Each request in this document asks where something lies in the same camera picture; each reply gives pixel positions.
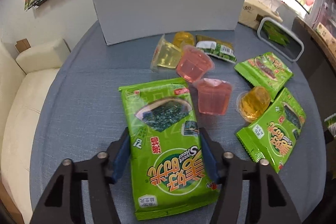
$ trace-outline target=white sofa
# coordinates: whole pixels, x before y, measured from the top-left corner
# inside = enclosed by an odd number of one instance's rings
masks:
[[[69,55],[63,39],[11,57],[0,42],[1,177],[25,223],[32,216],[29,167],[35,129],[44,100]]]

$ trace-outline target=green snack bag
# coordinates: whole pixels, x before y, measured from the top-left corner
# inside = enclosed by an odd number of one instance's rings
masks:
[[[183,78],[119,88],[130,142],[135,216],[174,215],[213,203],[188,84]]]
[[[289,43],[287,34],[270,21],[264,22],[262,29],[268,34],[268,39],[280,45],[286,46]]]
[[[271,96],[271,102],[293,76],[293,72],[272,52],[240,62],[235,70],[253,86],[265,87]]]
[[[222,40],[196,34],[196,47],[207,55],[214,56],[227,62],[236,63],[237,58],[231,43]]]
[[[278,173],[298,140],[306,114],[283,88],[266,112],[236,134],[252,160],[267,159]]]
[[[336,113],[326,118],[324,122],[327,125],[328,130],[330,131],[331,135],[333,135],[333,137],[335,138],[336,137]]]

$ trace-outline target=pink jelly cup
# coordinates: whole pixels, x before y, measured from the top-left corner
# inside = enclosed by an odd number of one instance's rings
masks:
[[[198,110],[200,113],[210,115],[224,115],[226,113],[232,85],[218,79],[204,78],[194,86],[198,90]]]
[[[176,71],[185,80],[194,83],[214,67],[215,64],[211,58],[203,51],[187,45],[183,47],[182,58],[176,67]]]

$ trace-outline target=blue tablecloth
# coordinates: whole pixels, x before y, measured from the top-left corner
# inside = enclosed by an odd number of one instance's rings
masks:
[[[194,33],[232,42],[238,61],[271,51],[267,44],[257,38],[254,30],[240,24],[235,31]],[[173,34],[166,37],[172,40]],[[30,163],[33,208],[63,159],[90,159],[120,137],[126,127],[126,119],[118,92],[119,86],[178,77],[175,70],[171,69],[150,71],[152,55],[159,39],[160,36],[145,37],[106,46],[100,25],[96,22],[76,45],[49,89],[36,128]],[[278,56],[293,71],[294,77],[286,87],[307,114],[300,139],[279,173],[300,218],[304,220],[319,203],[324,191],[324,135],[313,94],[303,73],[296,63],[287,61],[279,54]],[[233,64],[214,58],[213,61],[215,69],[207,73],[206,77],[229,81],[234,90],[226,115],[218,117],[198,113],[197,92],[190,87],[198,124],[205,127],[211,138],[220,142],[225,150],[248,159],[248,154],[235,136],[237,131],[246,126],[246,122],[236,111],[236,99],[242,92],[250,90],[251,86],[233,69]],[[83,183],[83,189],[86,221],[93,223],[86,183]],[[129,166],[117,185],[111,189],[121,222],[137,223]],[[247,196],[248,182],[244,182],[237,222],[239,224],[245,223]],[[214,204],[211,204],[191,212],[144,223],[209,223],[213,209]]]

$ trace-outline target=printed logo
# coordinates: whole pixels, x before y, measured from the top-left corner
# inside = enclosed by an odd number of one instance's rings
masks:
[[[151,137],[152,153],[161,154],[161,146],[159,137]]]
[[[189,89],[188,88],[182,88],[182,89],[174,90],[175,95],[180,95],[180,94],[184,94],[184,93],[189,93]]]
[[[205,176],[202,151],[197,146],[162,153],[147,171],[150,182],[172,195],[193,191]]]
[[[284,130],[274,122],[269,123],[267,130],[270,134],[269,142],[273,145],[275,152],[281,156],[287,155],[293,148],[293,142],[283,133]]]
[[[133,146],[134,146],[134,147],[137,147],[137,148],[139,148],[139,149],[141,149],[141,148],[142,148],[141,145],[142,145],[142,139],[137,138],[137,139],[135,140]]]
[[[285,120],[284,115],[281,115],[281,116],[279,117],[279,123],[282,124],[282,123],[284,122],[284,120]]]
[[[209,189],[209,188],[211,188],[212,190],[216,190],[217,189],[217,184],[216,183],[214,183],[213,181],[208,181],[207,180],[207,188]]]
[[[243,10],[244,11],[253,11],[254,9],[252,8],[252,6],[246,5],[246,6],[243,6]]]
[[[186,151],[184,151],[183,153],[181,153],[179,155],[179,157],[178,157],[179,163],[182,163],[183,161],[185,161],[189,157],[195,156],[197,151],[198,151],[198,148],[197,148],[196,145],[190,147],[189,149],[187,149]]]
[[[125,93],[125,98],[128,101],[136,101],[140,98],[140,90],[128,90]]]
[[[141,208],[156,207],[158,205],[158,201],[154,195],[141,196],[138,198],[138,202]]]
[[[280,160],[280,162],[279,162],[279,170],[281,170],[283,166],[284,166],[284,164],[282,163],[282,160]]]

